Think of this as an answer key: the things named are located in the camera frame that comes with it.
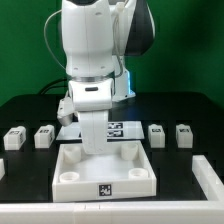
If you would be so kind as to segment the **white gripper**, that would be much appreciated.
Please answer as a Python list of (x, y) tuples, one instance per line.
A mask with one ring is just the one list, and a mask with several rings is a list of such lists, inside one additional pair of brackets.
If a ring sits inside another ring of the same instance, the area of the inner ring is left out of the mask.
[(107, 146), (108, 111), (79, 112), (78, 121), (85, 153), (104, 153)]

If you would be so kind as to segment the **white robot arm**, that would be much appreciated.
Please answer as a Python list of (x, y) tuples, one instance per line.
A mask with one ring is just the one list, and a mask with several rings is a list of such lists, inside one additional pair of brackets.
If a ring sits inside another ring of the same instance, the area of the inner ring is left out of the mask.
[(147, 0), (62, 0), (62, 43), (72, 109), (88, 154), (107, 148), (115, 67), (144, 54), (155, 38)]

